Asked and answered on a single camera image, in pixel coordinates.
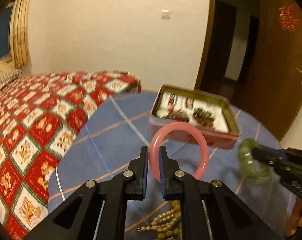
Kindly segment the person's right hand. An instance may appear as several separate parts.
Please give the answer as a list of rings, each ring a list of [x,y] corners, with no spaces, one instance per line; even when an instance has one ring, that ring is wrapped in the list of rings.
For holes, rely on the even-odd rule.
[[[297,198],[291,215],[285,226],[285,236],[290,237],[296,233],[298,227],[302,227],[302,199]]]

